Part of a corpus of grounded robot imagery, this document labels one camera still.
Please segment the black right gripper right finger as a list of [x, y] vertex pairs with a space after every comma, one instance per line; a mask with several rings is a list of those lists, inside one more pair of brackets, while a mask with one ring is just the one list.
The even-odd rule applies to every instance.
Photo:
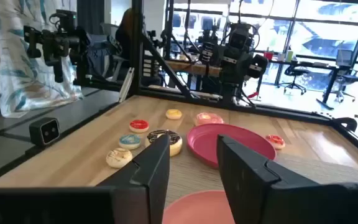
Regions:
[[268, 159], [229, 136], [219, 135], [220, 177], [236, 223], [262, 223], [273, 186], [309, 187], [318, 183]]

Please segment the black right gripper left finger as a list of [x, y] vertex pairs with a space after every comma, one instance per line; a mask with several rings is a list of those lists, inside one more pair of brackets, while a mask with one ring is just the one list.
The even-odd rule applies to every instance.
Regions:
[[159, 136], [128, 164], [98, 184], [110, 206], [100, 223], [162, 223], [170, 173], [170, 137]]

